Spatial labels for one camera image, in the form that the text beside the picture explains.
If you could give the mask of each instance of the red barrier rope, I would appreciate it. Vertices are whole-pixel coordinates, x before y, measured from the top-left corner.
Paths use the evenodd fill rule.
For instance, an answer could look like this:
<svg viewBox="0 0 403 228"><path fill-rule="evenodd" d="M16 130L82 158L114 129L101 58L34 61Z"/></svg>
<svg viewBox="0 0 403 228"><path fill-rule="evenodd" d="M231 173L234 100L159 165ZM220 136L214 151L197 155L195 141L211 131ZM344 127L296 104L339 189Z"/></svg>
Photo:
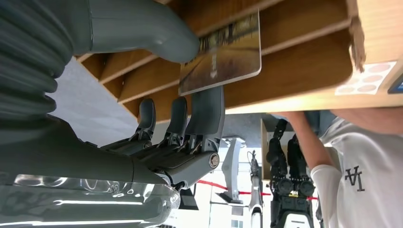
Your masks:
<svg viewBox="0 0 403 228"><path fill-rule="evenodd" d="M198 183L200 183L200 184L208 184L208 185L220 188L220 189L228 190L227 187L219 185L217 183L210 182L210 181L199 180ZM251 194L251 192L249 192L249 191L240 191L239 193L240 193L240 195L250 195ZM262 196L271 196L270 193L264 193L264 192L262 192L261 195ZM317 200L317 197L307 197L307 200Z"/></svg>

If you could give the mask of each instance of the person's hand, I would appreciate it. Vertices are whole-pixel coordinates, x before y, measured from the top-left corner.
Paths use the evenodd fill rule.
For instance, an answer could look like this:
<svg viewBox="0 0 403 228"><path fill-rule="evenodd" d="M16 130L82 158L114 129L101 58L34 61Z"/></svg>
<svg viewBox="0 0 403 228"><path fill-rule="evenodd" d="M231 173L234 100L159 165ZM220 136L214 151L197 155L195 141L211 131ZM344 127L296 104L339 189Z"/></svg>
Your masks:
<svg viewBox="0 0 403 228"><path fill-rule="evenodd" d="M289 122L293 122L293 121L297 121L297 120L301 120L301 119L305 118L305 115L304 115L303 111L276 112L276 113L271 113L271 114L283 116Z"/></svg>

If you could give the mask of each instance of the person's arm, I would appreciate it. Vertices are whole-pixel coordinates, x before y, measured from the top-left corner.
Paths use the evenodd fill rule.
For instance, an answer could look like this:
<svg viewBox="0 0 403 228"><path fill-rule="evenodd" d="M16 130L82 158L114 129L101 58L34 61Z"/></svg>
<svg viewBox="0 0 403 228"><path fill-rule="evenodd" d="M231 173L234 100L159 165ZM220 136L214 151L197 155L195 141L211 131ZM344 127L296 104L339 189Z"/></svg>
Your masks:
<svg viewBox="0 0 403 228"><path fill-rule="evenodd" d="M372 132L403 134L403 107L334 109L331 112Z"/></svg>
<svg viewBox="0 0 403 228"><path fill-rule="evenodd" d="M318 165L334 166L329 152L311 130L303 112L286 112L280 115L285 116L294 129L301 151L311 170Z"/></svg>

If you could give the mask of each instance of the person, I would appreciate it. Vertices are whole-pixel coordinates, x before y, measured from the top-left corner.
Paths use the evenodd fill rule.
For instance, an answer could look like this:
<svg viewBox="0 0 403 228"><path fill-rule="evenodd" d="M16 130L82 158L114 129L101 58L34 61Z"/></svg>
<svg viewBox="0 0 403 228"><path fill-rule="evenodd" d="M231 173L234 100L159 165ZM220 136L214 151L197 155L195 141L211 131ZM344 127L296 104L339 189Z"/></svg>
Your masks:
<svg viewBox="0 0 403 228"><path fill-rule="evenodd" d="M297 135L326 228L403 227L403 107L320 113L316 132L304 112L276 114ZM338 152L340 170L328 143Z"/></svg>

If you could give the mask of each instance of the robotic hand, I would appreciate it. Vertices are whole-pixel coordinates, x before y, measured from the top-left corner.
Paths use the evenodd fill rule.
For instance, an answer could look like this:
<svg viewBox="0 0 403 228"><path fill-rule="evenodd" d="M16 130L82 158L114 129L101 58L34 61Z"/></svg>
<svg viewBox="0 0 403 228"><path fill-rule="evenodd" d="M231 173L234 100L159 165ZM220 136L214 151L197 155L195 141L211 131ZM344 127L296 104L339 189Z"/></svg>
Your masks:
<svg viewBox="0 0 403 228"><path fill-rule="evenodd" d="M286 126L287 121L278 121L266 156L271 164L270 188L273 193L270 227L313 228L312 202L308 197L313 195L315 188L307 175L307 164L295 135L288 142L286 161L280 144Z"/></svg>
<svg viewBox="0 0 403 228"><path fill-rule="evenodd" d="M140 105L135 134L97 148L49 115L73 55L147 49L187 62L197 37L152 0L0 2L0 226L150 227L163 223L188 188L219 163L222 87L173 102L164 140L151 145L156 110Z"/></svg>

